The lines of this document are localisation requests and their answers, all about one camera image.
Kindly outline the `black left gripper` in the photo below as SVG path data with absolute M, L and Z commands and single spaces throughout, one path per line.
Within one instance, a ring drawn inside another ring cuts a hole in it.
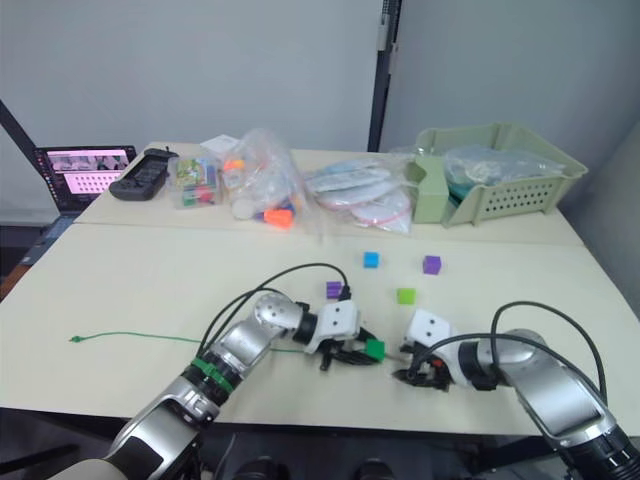
M 361 327 L 355 340 L 360 343 L 366 343 L 369 340 L 376 340 L 377 337 Z M 318 348 L 322 354 L 319 369 L 328 371 L 333 360 L 352 366 L 373 365 L 374 359 L 361 351 L 350 351 L 343 348 L 344 342 L 333 339 L 323 340 Z

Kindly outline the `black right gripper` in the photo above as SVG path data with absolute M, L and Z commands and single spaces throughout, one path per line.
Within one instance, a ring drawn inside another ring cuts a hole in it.
M 453 383 L 447 364 L 438 356 L 425 356 L 415 349 L 413 341 L 404 342 L 399 347 L 402 354 L 412 356 L 408 369 L 398 369 L 392 373 L 394 379 L 407 385 L 448 391 Z

